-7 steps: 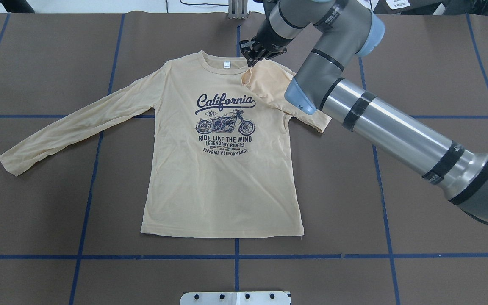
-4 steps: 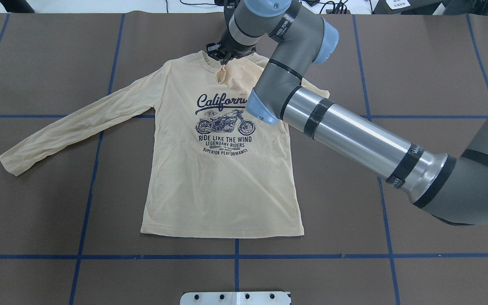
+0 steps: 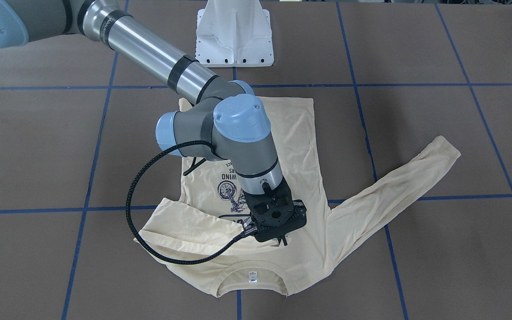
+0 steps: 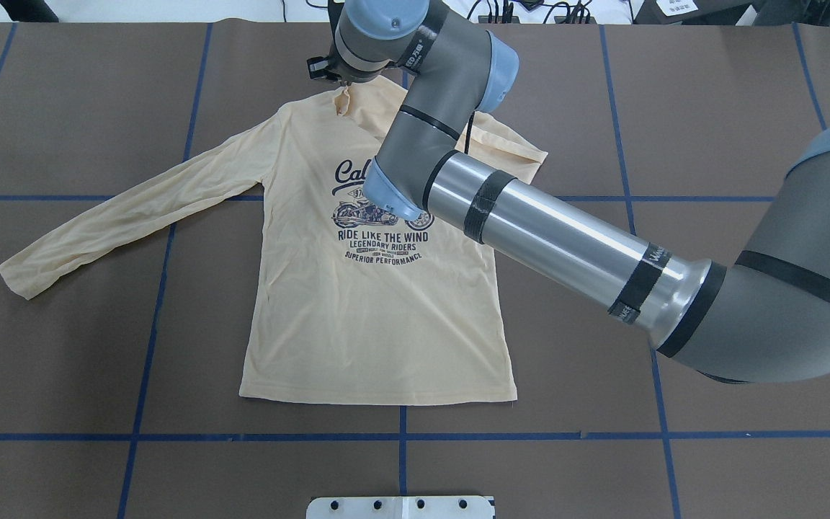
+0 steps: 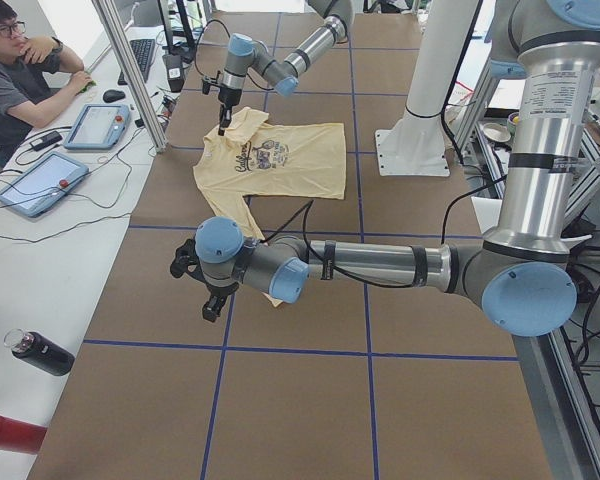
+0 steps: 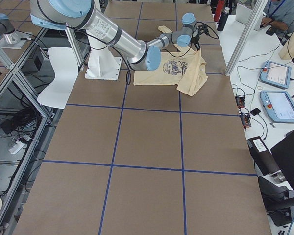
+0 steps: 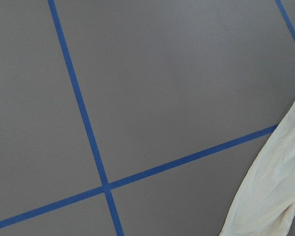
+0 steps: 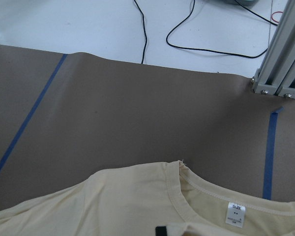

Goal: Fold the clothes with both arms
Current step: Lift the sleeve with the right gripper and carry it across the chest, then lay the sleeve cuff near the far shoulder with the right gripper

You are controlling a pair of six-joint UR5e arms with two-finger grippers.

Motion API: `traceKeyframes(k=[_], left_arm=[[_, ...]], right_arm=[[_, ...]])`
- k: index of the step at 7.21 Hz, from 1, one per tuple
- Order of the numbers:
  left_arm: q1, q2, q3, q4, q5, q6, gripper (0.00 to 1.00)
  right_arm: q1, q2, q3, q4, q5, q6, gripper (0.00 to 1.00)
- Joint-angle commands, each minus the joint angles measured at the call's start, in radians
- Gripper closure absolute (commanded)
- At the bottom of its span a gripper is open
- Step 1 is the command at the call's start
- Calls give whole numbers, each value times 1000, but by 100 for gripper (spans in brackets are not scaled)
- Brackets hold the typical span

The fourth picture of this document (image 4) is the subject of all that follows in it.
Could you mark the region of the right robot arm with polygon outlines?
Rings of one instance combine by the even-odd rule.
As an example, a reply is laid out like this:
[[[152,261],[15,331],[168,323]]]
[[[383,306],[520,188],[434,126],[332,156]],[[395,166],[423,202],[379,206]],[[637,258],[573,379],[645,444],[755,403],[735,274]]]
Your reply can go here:
[[[312,78],[413,75],[366,175],[375,206],[424,213],[645,329],[663,357],[721,382],[830,373],[830,128],[726,268],[688,262],[457,151],[474,112],[510,91],[519,57],[442,1],[329,2],[333,44]]]

